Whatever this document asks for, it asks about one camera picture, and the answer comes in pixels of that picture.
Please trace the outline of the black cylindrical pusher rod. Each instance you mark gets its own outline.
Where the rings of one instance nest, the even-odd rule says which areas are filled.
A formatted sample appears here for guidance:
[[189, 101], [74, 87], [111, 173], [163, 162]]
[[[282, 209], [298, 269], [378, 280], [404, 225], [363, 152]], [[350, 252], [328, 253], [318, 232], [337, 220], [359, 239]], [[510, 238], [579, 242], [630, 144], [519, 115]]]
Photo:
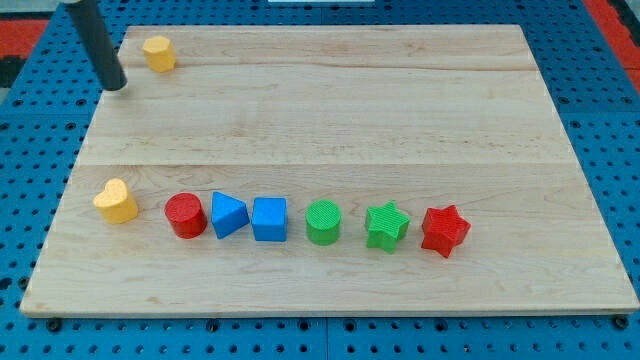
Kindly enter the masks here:
[[127, 78], [96, 0], [64, 0], [65, 10], [105, 91], [118, 91]]

